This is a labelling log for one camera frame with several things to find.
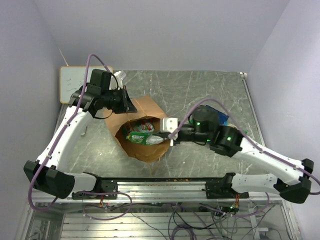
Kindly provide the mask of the brown paper bag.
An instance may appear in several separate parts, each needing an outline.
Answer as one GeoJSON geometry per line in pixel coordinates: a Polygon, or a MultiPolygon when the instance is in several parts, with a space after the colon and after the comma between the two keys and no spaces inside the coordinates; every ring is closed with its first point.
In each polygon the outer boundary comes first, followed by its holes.
{"type": "Polygon", "coordinates": [[[152,123],[155,131],[158,132],[160,120],[167,115],[148,95],[134,98],[131,101],[137,109],[136,113],[110,114],[109,110],[103,110],[103,116],[107,117],[106,126],[115,142],[128,157],[148,164],[159,161],[170,147],[169,140],[155,145],[133,143],[127,139],[125,128],[133,127],[136,123],[143,121],[152,123]]]}

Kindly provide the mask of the green cassava chips bag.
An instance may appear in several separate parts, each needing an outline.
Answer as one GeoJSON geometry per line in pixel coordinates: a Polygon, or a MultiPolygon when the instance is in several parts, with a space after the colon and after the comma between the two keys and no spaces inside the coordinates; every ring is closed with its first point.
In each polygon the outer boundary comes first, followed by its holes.
{"type": "Polygon", "coordinates": [[[225,125],[226,131],[229,135],[233,136],[235,134],[247,134],[247,131],[243,130],[242,128],[237,127],[233,123],[227,123],[225,125]]]}

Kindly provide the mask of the green snack bar packet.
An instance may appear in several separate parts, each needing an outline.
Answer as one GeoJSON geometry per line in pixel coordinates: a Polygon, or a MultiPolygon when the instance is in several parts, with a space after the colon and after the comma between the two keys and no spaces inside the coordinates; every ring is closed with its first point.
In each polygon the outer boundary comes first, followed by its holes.
{"type": "Polygon", "coordinates": [[[130,132],[126,140],[144,146],[158,145],[164,141],[162,137],[149,132],[130,132]]]}

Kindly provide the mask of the green Fox's biscuit packet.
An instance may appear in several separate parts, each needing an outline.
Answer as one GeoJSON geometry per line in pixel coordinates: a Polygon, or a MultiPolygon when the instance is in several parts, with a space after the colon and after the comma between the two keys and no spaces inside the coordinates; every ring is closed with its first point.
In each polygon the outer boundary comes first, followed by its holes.
{"type": "Polygon", "coordinates": [[[132,132],[152,133],[155,131],[155,126],[151,118],[139,119],[134,122],[131,122],[129,125],[131,127],[132,132]]]}

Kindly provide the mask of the blue kettle potato chips bag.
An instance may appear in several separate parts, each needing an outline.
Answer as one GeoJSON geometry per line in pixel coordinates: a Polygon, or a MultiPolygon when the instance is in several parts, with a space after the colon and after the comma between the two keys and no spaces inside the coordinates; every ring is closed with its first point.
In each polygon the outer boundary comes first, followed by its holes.
{"type": "Polygon", "coordinates": [[[211,110],[213,110],[215,113],[218,114],[218,118],[219,118],[219,122],[221,125],[224,125],[224,126],[227,126],[228,125],[228,119],[229,119],[229,116],[209,105],[206,105],[207,107],[209,107],[211,110]]]}

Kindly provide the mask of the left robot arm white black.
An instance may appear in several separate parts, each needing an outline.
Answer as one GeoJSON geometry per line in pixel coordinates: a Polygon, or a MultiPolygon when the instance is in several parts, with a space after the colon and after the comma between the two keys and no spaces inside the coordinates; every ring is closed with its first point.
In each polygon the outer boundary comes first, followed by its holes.
{"type": "Polygon", "coordinates": [[[67,162],[72,150],[98,111],[106,108],[113,114],[136,113],[128,96],[124,71],[110,73],[93,69],[86,87],[81,86],[71,96],[64,119],[46,149],[37,160],[28,160],[23,171],[32,187],[59,199],[73,192],[84,191],[96,199],[102,193],[99,178],[92,173],[69,173],[67,162]]]}

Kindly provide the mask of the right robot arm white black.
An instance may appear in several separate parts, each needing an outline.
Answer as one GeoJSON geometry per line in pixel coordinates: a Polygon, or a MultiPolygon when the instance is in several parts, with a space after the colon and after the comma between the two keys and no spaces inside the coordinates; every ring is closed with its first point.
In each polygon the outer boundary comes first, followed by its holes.
{"type": "Polygon", "coordinates": [[[237,128],[221,124],[219,111],[208,105],[198,106],[187,119],[188,123],[183,124],[177,118],[162,118],[160,136],[169,139],[172,145],[180,142],[208,145],[218,155],[256,163],[268,172],[254,175],[228,172],[221,178],[207,178],[204,188],[207,198],[232,198],[258,192],[302,204],[310,195],[312,160],[288,158],[254,142],[237,128]]]}

